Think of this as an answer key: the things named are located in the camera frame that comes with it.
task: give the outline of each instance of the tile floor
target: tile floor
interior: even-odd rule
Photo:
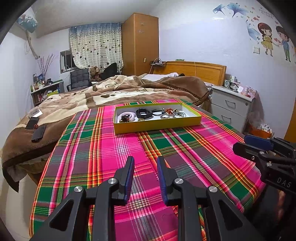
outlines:
[[[27,175],[20,181],[19,193],[6,182],[0,165],[0,217],[16,241],[28,241],[30,215],[37,185]]]

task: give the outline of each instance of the drawer handle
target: drawer handle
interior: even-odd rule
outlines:
[[[234,108],[236,108],[235,102],[232,102],[232,101],[229,101],[229,100],[225,100],[225,102],[226,102],[226,104],[227,104],[227,102],[230,102],[230,103],[234,104]]]
[[[231,124],[231,118],[230,117],[227,117],[227,116],[224,116],[224,115],[221,115],[222,116],[222,119],[223,117],[227,118],[227,119],[230,119],[230,124]]]

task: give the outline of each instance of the yellow dress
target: yellow dress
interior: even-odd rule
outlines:
[[[263,41],[261,42],[261,44],[262,44],[265,48],[270,49],[270,50],[273,50],[272,42],[271,42],[271,37],[270,37],[270,36],[265,35],[265,36],[263,37]]]

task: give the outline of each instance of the brown blanket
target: brown blanket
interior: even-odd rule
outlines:
[[[74,93],[53,95],[38,106],[43,113],[38,125],[46,124],[45,133],[39,142],[31,142],[34,130],[25,129],[28,116],[9,134],[3,146],[3,175],[9,185],[18,191],[18,182],[13,181],[7,168],[50,153],[78,111],[160,99],[183,99],[200,105],[208,95],[204,82],[197,77],[166,77],[152,82],[124,75],[111,77],[99,85]]]

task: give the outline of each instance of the black smartphone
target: black smartphone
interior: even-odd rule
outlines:
[[[43,134],[44,134],[45,128],[46,128],[46,125],[43,125],[43,126],[38,127],[38,128],[34,131],[31,141],[34,142],[34,141],[41,140],[42,137],[43,137]]]
[[[28,124],[26,125],[26,129],[34,130],[35,125],[38,123],[39,117],[31,117]]]

